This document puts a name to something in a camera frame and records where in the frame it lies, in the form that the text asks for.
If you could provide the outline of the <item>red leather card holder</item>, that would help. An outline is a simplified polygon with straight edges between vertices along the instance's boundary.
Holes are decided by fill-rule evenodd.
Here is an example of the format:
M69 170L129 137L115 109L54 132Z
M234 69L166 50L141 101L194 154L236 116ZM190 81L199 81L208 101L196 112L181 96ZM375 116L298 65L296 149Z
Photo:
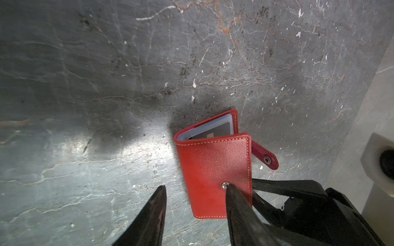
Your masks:
M232 135L203 139L189 137L230 122ZM185 128L173 137L192 213L197 219L225 219L225 190L235 185L252 204L252 157L277 170L276 156L239 132L238 112L228 110Z

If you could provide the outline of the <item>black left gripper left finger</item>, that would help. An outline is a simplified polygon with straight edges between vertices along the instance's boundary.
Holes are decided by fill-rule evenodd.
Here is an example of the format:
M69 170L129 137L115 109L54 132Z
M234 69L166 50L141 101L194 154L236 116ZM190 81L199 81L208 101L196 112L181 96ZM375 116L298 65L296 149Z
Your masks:
M158 186L148 202L114 246L160 246L163 241L167 206L164 185Z

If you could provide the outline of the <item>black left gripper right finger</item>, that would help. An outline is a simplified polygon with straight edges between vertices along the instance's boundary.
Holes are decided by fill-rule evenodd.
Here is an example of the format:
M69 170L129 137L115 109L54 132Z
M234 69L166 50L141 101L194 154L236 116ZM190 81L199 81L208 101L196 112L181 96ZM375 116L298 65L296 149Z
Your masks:
M232 246L276 246L277 240L259 220L241 191L226 186L226 212Z

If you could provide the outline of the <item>dark credit card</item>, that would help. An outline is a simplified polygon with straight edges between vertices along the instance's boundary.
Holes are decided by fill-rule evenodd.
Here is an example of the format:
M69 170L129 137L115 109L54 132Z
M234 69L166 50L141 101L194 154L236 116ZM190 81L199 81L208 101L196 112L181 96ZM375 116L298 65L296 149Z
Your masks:
M215 126L209 130L199 132L188 139L203 139L203 138L212 138L218 136L227 136L232 135L232 126L230 122L223 123L221 125Z

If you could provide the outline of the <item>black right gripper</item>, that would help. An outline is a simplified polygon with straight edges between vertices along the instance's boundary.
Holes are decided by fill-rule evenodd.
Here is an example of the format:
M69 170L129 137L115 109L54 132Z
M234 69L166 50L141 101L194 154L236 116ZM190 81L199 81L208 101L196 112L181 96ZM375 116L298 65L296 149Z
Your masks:
M282 211L253 192L253 206L271 225L332 246L384 245L345 195L314 180L252 179L252 188L288 197Z

